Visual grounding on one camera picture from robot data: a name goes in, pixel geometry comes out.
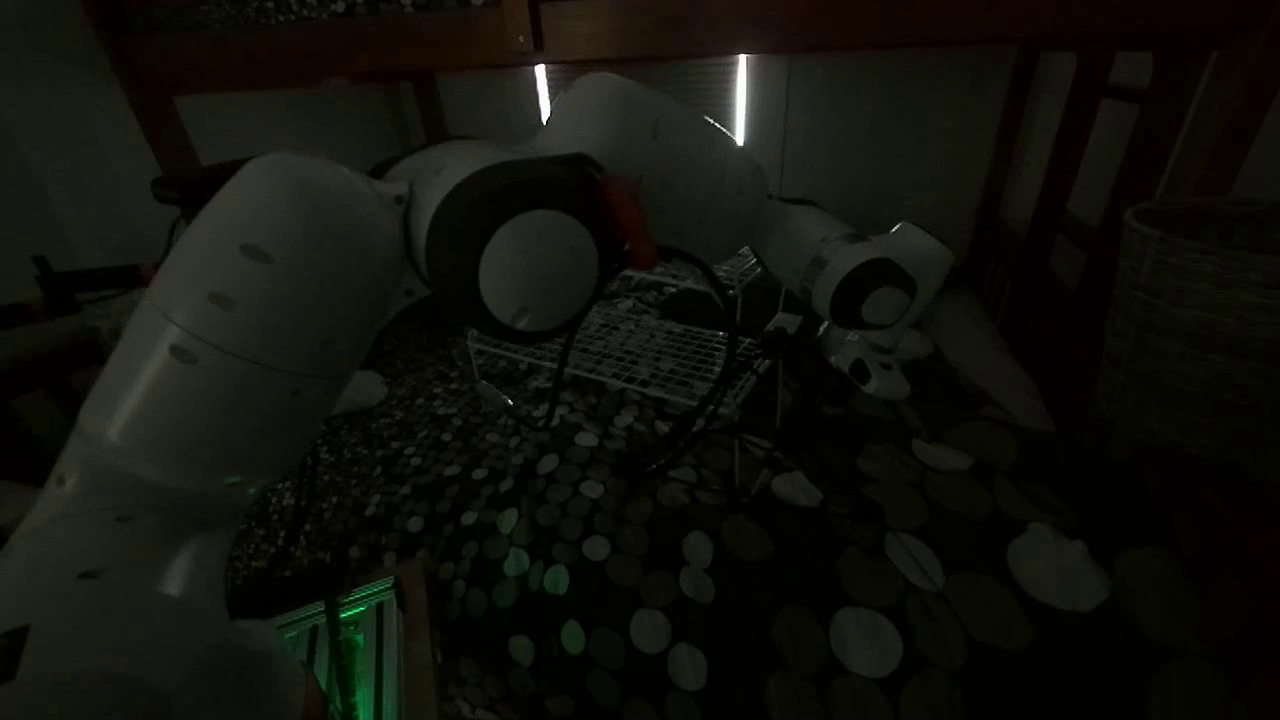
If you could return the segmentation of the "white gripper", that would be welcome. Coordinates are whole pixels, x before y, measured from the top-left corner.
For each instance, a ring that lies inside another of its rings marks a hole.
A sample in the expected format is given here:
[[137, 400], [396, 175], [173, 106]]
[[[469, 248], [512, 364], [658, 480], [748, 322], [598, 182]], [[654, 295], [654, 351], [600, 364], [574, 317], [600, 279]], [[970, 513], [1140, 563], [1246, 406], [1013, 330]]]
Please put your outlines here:
[[910, 400], [910, 364], [931, 351], [931, 342], [915, 330], [905, 331], [853, 331], [830, 325], [819, 331], [826, 360], [850, 375], [872, 400]]

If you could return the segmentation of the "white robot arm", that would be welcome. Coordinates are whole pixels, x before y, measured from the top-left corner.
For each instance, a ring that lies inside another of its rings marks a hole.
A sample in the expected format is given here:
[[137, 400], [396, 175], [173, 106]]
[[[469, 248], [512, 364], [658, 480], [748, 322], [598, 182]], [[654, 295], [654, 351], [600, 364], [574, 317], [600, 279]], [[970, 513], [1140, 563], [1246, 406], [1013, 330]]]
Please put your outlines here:
[[860, 232], [783, 199], [709, 117], [574, 82], [526, 139], [437, 139], [382, 171], [266, 151], [194, 218], [100, 364], [0, 557], [5, 720], [303, 720], [311, 681], [228, 609], [254, 504], [387, 384], [429, 325], [544, 344], [645, 263], [763, 263], [892, 398], [957, 269], [914, 220]]

